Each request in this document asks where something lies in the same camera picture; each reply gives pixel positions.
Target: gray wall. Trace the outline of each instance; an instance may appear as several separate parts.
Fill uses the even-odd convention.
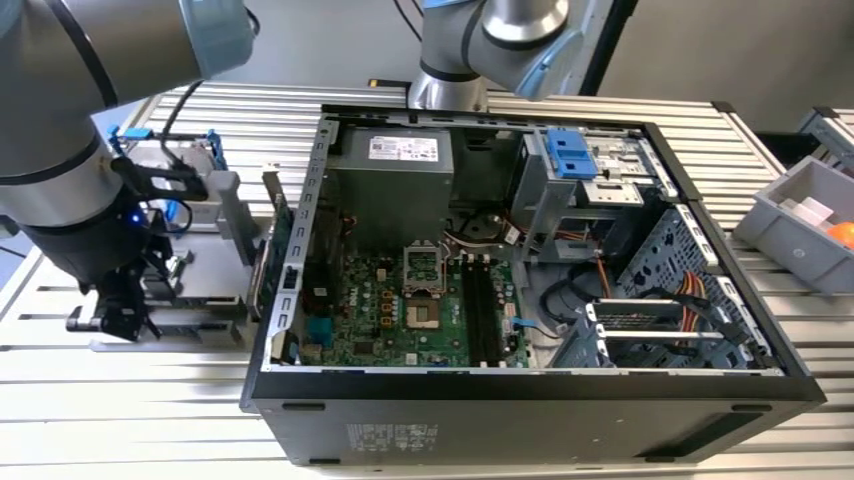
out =
[[[854,107],[854,1],[640,0],[599,95],[725,100],[764,130]]]
[[[261,21],[249,63],[217,79],[238,83],[364,87],[412,80],[420,44],[390,0],[245,0]],[[400,0],[420,31],[409,0]]]

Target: power supply label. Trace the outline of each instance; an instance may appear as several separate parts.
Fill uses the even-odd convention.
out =
[[[439,140],[435,138],[373,137],[368,152],[370,160],[439,161]]]

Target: robotic arm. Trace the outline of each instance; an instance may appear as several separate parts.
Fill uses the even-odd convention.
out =
[[[528,100],[556,92],[583,43],[569,0],[424,0],[409,108],[485,110],[489,79]]]
[[[581,44],[568,0],[424,8],[412,108],[485,109],[484,77],[531,100],[557,89]],[[0,0],[0,214],[97,291],[90,328],[128,340],[144,326],[157,334],[140,282],[154,288],[172,256],[162,218],[140,202],[206,191],[180,161],[153,172],[113,159],[89,116],[241,65],[252,39],[241,0]],[[157,190],[154,176],[185,188]]]
[[[122,338],[140,330],[122,312],[146,319],[141,270],[169,247],[140,215],[149,179],[113,160],[89,115],[241,65],[252,41],[241,0],[0,1],[0,213],[106,297]],[[182,195],[204,198],[174,168]]]

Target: motherboard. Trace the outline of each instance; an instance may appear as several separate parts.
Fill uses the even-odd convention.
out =
[[[415,250],[344,258],[336,308],[330,317],[308,318],[301,363],[527,367],[508,264],[465,256],[436,263],[429,247]]]

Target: aluminum extrusion table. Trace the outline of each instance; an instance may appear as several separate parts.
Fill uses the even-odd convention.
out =
[[[149,100],[128,125],[162,127],[181,91]],[[402,90],[337,90],[205,84],[173,131],[224,137],[240,196],[269,215],[261,171],[278,170],[298,198],[321,103],[404,105]],[[491,94],[491,110],[655,122],[724,230],[748,211],[752,193],[781,171],[725,106],[588,97],[528,103]],[[847,118],[854,122],[854,112]],[[733,242],[771,312],[819,379],[828,403],[697,466],[579,470],[576,466],[292,467],[258,417],[237,400],[248,354],[93,353],[97,334],[69,334],[80,302],[73,281],[37,251],[0,294],[0,475],[4,478],[539,478],[711,480],[854,477],[854,296],[815,294],[761,254]]]

